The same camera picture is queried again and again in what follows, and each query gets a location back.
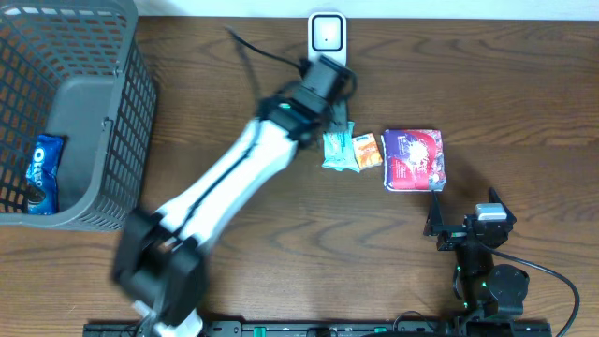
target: gray plastic basket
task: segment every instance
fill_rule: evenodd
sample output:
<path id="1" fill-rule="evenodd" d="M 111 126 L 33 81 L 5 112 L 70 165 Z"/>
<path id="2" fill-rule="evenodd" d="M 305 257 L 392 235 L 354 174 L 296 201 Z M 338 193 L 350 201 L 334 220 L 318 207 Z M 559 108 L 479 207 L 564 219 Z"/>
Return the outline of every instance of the gray plastic basket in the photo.
<path id="1" fill-rule="evenodd" d="M 131 0 L 0 0 L 0 224 L 118 229 L 139 199 L 156 92 Z M 66 138 L 59 210 L 26 214 L 37 136 Z"/>

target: pink and purple package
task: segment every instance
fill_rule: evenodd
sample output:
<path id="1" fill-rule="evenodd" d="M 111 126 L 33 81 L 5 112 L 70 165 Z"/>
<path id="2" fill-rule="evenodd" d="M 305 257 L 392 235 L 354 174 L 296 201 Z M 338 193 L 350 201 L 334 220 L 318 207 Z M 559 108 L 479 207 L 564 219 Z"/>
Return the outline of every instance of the pink and purple package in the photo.
<path id="1" fill-rule="evenodd" d="M 443 190 L 446 173 L 441 131 L 387 130 L 381 140 L 387 191 Z"/>

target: blue snack package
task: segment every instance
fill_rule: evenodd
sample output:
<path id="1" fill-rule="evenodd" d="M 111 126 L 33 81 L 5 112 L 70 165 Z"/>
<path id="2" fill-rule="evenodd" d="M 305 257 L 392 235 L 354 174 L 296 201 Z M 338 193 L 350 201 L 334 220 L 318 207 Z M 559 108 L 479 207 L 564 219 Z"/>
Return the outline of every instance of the blue snack package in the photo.
<path id="1" fill-rule="evenodd" d="M 353 132 L 354 122 L 347 122 L 347 129 L 344 132 L 323 133 L 322 138 L 325 142 L 325 162 L 322 163 L 323 168 L 338 171 L 351 169 L 359 172 L 358 162 L 354 155 Z"/>
<path id="2" fill-rule="evenodd" d="M 63 139 L 60 137 L 37 137 L 36 149 L 25 174 L 30 185 L 27 198 L 30 214 L 51 215 L 58 212 L 56 171 L 62 149 Z"/>

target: white background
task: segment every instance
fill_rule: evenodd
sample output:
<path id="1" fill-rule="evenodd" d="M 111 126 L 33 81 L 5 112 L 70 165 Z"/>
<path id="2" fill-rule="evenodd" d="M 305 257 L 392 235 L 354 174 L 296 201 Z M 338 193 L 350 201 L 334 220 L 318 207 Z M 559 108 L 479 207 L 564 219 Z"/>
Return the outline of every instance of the white background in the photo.
<path id="1" fill-rule="evenodd" d="M 599 20 L 599 0 L 135 0 L 140 15 Z"/>

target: brown tabletop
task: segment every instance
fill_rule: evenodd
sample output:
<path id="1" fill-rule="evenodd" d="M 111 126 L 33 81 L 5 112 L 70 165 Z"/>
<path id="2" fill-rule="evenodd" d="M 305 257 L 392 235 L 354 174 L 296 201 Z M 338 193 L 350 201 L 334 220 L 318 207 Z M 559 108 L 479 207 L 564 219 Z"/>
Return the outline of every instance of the brown tabletop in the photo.
<path id="1" fill-rule="evenodd" d="M 141 197 L 150 210 L 200 177 L 254 113 L 224 24 L 264 50 L 306 54 L 306 20 L 141 18 L 138 42 L 160 88 Z M 570 335 L 597 335 L 598 23 L 351 20 L 348 35 L 355 134 L 441 130 L 446 221 L 459 223 L 496 187 L 518 218 L 501 250 L 569 277 L 582 298 Z M 250 57 L 263 95 L 297 77 Z M 454 254 L 422 236 L 429 196 L 385 192 L 382 168 L 336 172 L 322 160 L 317 146 L 300 152 L 231 221 L 212 256 L 204 311 L 383 320 L 459 310 Z M 88 321 L 137 318 L 109 282 L 118 233 L 0 233 L 0 335 L 76 336 Z M 557 332 L 572 293 L 526 271 L 524 317 Z"/>

